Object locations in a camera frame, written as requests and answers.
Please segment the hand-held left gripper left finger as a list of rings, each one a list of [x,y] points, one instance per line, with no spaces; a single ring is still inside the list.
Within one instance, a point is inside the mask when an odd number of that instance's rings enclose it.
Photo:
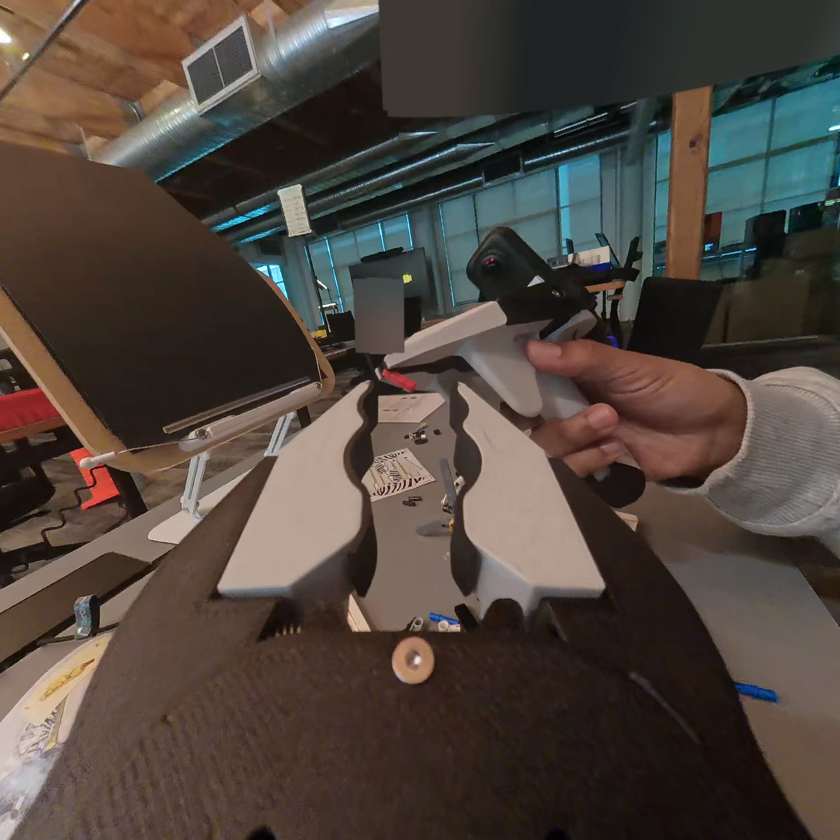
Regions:
[[[305,605],[364,596],[377,561],[370,492],[378,397],[364,381],[276,457],[217,592]]]

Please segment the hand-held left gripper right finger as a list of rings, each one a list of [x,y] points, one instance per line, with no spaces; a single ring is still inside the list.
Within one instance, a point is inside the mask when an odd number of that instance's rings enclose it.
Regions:
[[[525,618],[543,599],[597,599],[606,590],[549,459],[467,384],[449,397],[455,505],[451,574],[477,600],[516,603]]]

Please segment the person's right forearm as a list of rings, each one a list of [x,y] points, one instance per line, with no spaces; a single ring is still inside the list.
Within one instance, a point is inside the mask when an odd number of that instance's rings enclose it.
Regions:
[[[839,556],[839,380],[794,367],[735,384],[747,404],[737,454],[697,490],[742,528],[816,539]]]

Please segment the lego instruction booklet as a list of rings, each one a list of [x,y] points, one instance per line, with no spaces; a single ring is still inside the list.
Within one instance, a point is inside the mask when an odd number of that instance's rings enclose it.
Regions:
[[[1,723],[1,838],[10,838],[60,755],[113,633],[87,640],[46,671]]]

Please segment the person's right hand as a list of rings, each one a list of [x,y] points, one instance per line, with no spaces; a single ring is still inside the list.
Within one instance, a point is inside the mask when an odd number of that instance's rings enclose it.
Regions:
[[[571,379],[591,405],[532,432],[578,476],[630,455],[648,480],[705,480],[740,450],[748,401],[717,374],[586,339],[532,340],[527,356],[537,371]]]

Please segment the black monitor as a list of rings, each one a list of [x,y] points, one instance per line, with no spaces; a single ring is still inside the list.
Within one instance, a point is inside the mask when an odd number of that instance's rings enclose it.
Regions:
[[[401,281],[406,300],[407,329],[417,331],[424,316],[434,310],[433,276],[424,248],[389,248],[362,257],[349,266],[348,271],[352,281],[374,277]]]

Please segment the white paper sheet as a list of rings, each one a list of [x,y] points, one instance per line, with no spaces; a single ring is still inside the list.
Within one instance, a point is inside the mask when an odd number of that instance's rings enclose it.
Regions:
[[[378,423],[420,424],[444,404],[445,399],[435,392],[380,395]]]

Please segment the striped sticker sheet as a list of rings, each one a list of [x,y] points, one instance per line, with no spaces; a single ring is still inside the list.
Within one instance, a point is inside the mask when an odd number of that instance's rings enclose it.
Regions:
[[[373,501],[394,497],[435,482],[432,473],[408,448],[375,456],[361,480]]]

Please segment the white folding stand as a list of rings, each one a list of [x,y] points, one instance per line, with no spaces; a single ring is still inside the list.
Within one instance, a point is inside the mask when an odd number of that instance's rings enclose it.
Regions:
[[[262,406],[205,423],[180,441],[179,449],[191,456],[181,497],[181,509],[154,527],[149,532],[149,539],[158,543],[179,543],[237,484],[236,479],[231,480],[220,489],[209,493],[207,500],[202,501],[203,479],[207,461],[213,450],[266,425],[269,421],[275,421],[264,457],[276,457],[286,442],[293,420],[301,415],[303,409],[328,396],[334,384],[333,377],[324,382],[305,384]]]

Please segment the hanging white paper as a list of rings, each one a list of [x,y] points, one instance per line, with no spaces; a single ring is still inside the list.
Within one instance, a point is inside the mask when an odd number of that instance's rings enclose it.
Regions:
[[[312,234],[312,225],[303,185],[300,183],[281,187],[277,199],[290,238]]]

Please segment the tablet on white stand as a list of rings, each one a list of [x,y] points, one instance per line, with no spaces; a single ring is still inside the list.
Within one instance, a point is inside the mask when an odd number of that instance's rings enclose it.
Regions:
[[[91,456],[150,474],[329,395],[284,293],[146,175],[2,143],[1,327]]]

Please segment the red plastic bin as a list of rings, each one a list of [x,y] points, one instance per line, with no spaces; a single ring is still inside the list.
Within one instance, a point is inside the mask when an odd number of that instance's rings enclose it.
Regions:
[[[1,394],[2,435],[29,427],[54,428],[64,424],[60,412],[38,387]]]

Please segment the grey lego propeller piece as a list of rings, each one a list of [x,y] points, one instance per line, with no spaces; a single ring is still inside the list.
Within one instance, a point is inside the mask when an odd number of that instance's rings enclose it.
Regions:
[[[440,459],[439,467],[444,485],[444,495],[439,504],[440,517],[416,528],[416,534],[422,538],[444,537],[453,531],[458,495],[465,485],[447,458]]]

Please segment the wooden post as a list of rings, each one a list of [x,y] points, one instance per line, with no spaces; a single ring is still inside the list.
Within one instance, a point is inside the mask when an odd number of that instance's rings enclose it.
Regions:
[[[700,278],[713,87],[672,96],[665,275]]]

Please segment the silver air duct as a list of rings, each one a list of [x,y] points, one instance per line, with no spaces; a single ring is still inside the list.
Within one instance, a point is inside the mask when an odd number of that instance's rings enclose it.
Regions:
[[[259,79],[204,115],[177,91],[91,159],[160,181],[378,60],[379,16],[378,2],[312,2],[269,31],[254,26]]]

